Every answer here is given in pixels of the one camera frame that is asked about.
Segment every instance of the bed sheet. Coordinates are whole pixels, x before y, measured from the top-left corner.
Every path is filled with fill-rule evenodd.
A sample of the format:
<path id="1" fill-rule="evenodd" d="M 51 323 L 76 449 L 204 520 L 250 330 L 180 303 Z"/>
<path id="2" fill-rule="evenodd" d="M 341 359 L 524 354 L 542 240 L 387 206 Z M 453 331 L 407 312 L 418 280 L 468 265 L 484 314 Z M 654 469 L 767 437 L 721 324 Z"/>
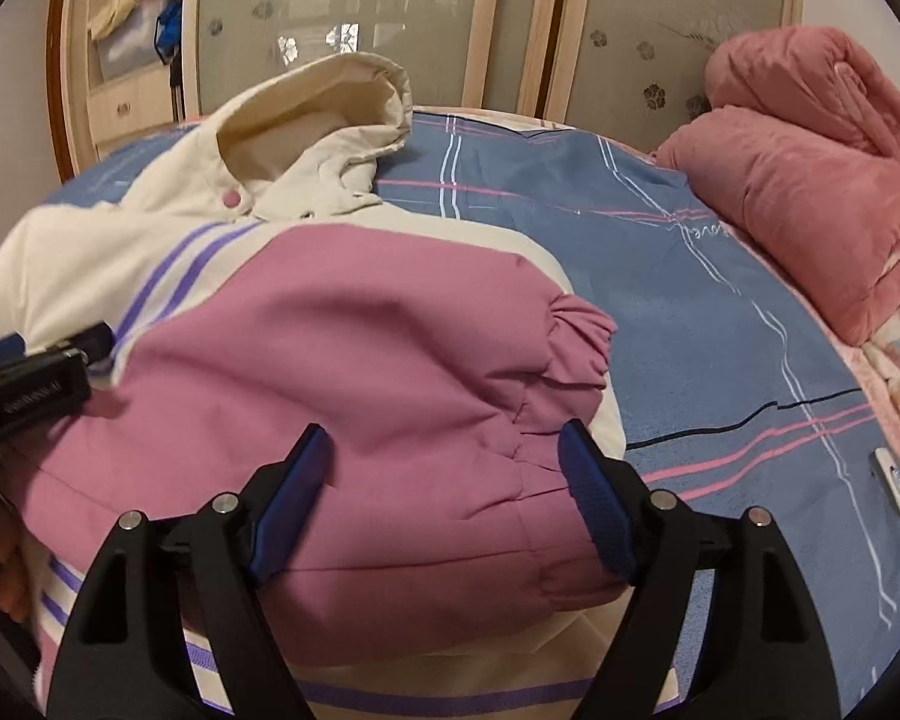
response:
<path id="1" fill-rule="evenodd" d="M 182 134 L 127 146 L 52 201 L 119 201 Z M 887 444 L 874 409 L 797 295 L 681 173 L 586 132 L 418 113 L 376 191 L 527 234 L 616 319 L 626 459 L 700 511 L 770 509 L 820 610 L 847 712 L 900 647 L 900 518 L 869 462 Z M 708 596 L 703 575 L 674 661 L 684 688 Z"/>

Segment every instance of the wooden drawer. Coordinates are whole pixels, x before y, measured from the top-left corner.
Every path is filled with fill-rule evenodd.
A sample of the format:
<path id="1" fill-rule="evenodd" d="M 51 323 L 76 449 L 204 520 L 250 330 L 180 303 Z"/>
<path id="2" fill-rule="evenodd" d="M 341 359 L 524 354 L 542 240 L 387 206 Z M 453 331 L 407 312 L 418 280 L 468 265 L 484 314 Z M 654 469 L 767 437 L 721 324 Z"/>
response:
<path id="1" fill-rule="evenodd" d="M 170 68 L 154 65 L 92 89 L 87 113 L 95 145 L 173 124 Z"/>

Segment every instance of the white plastic device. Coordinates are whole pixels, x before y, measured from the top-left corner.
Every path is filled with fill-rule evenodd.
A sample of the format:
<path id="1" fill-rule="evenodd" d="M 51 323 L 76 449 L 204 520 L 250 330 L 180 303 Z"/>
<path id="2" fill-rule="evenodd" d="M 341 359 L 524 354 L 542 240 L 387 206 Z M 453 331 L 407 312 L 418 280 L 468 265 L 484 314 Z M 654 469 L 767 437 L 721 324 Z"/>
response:
<path id="1" fill-rule="evenodd" d="M 890 498 L 895 503 L 896 510 L 900 513 L 900 467 L 893 452 L 887 447 L 881 446 L 874 450 L 874 461 L 890 492 Z"/>

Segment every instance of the hand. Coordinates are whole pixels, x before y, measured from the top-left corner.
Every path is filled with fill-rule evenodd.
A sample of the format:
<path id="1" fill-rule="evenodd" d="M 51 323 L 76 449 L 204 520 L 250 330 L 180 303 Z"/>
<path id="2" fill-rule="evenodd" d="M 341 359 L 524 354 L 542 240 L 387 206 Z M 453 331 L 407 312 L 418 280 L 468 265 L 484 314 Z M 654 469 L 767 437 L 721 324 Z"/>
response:
<path id="1" fill-rule="evenodd" d="M 16 623 L 23 623 L 31 612 L 29 576 L 20 547 L 22 537 L 20 517 L 0 500 L 0 611 Z"/>

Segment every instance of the pink comforter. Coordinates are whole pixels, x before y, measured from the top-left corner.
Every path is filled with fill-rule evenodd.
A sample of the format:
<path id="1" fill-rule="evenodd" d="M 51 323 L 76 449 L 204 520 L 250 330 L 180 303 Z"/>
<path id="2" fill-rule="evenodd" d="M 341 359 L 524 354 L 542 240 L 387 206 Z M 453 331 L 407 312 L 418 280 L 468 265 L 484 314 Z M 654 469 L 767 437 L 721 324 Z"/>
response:
<path id="1" fill-rule="evenodd" d="M 900 306 L 900 93 L 834 28 L 772 29 L 720 47 L 714 110 L 656 153 L 748 232 L 858 346 Z"/>

